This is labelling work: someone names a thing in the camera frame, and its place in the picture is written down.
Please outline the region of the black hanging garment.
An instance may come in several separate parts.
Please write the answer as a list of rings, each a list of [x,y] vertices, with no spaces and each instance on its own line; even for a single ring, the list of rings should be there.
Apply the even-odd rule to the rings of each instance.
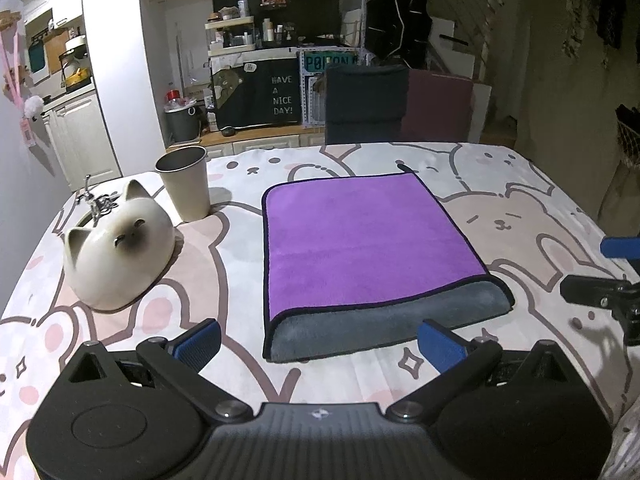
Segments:
[[[423,70],[433,25],[430,0],[369,0],[364,47],[381,62]]]

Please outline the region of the dark blue chair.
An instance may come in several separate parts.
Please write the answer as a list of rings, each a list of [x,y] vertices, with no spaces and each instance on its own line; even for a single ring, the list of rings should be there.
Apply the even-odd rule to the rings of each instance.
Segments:
[[[403,65],[335,65],[326,70],[326,144],[393,142],[406,114]]]

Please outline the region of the black cloth with text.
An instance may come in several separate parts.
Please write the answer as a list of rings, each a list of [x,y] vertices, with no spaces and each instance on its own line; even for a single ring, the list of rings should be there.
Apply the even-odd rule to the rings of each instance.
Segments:
[[[300,124],[296,58],[246,62],[213,74],[216,124],[234,130]]]

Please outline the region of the dark grey trash bin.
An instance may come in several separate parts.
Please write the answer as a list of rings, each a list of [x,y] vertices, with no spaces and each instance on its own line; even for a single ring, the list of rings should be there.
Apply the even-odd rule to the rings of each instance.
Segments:
[[[169,144],[195,140],[201,132],[200,110],[196,105],[164,111]]]

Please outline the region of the white kitchen cabinet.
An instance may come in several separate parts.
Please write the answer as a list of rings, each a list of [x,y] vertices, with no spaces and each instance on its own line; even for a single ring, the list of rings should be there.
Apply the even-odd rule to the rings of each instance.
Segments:
[[[90,185],[122,176],[93,89],[51,103],[42,119],[72,192],[85,186],[87,176]]]

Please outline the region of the maroon folded mat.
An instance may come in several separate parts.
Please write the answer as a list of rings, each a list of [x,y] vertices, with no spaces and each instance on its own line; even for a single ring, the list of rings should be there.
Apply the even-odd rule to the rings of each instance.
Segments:
[[[400,127],[401,141],[464,142],[473,113],[471,79],[409,70],[407,106]]]

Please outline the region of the small silver metal ornament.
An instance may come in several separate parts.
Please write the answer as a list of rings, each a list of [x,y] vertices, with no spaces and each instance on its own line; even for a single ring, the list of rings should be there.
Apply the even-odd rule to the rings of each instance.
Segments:
[[[85,202],[89,206],[92,226],[95,228],[100,220],[110,214],[117,206],[120,197],[119,192],[111,194],[94,195],[90,190],[91,174],[85,175],[84,187],[75,197],[75,205]]]

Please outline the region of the white low drawer cabinet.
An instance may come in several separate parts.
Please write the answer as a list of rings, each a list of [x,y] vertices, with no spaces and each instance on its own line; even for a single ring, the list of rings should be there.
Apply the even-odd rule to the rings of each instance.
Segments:
[[[172,144],[166,148],[166,152],[199,145],[206,149],[209,158],[216,158],[251,150],[306,148],[306,146],[318,146],[323,143],[324,128],[322,126],[305,128],[302,125],[288,125],[243,129],[233,136],[224,136],[221,131],[205,130],[195,141]]]

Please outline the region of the white cat figurine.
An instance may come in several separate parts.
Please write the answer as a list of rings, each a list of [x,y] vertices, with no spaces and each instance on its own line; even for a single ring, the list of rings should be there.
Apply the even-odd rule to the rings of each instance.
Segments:
[[[163,207],[136,180],[124,201],[92,228],[64,238],[68,284],[87,307],[117,311],[140,298],[168,266],[175,229]]]

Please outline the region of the cream two tier shelf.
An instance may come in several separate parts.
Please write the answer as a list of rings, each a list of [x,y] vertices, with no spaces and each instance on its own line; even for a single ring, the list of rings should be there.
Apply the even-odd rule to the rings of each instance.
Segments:
[[[205,24],[205,32],[210,58],[256,49],[255,24],[252,16],[208,21]]]

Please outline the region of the beige cup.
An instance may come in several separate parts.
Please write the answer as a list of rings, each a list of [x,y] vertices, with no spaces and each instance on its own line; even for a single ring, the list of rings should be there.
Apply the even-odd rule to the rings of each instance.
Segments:
[[[209,215],[206,159],[206,149],[193,145],[166,153],[155,163],[155,171],[160,174],[183,222],[198,221]]]

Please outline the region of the purple and grey towel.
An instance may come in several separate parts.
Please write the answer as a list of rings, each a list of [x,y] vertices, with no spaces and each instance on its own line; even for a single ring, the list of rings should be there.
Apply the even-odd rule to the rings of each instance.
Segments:
[[[262,196],[271,363],[342,356],[460,328],[515,299],[414,171],[273,185]]]

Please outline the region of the teal poison sign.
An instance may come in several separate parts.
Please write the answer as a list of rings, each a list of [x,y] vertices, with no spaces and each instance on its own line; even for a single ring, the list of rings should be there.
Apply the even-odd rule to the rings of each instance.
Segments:
[[[298,51],[298,62],[303,127],[323,126],[326,122],[323,75],[332,65],[358,65],[360,50],[349,47],[303,48]]]

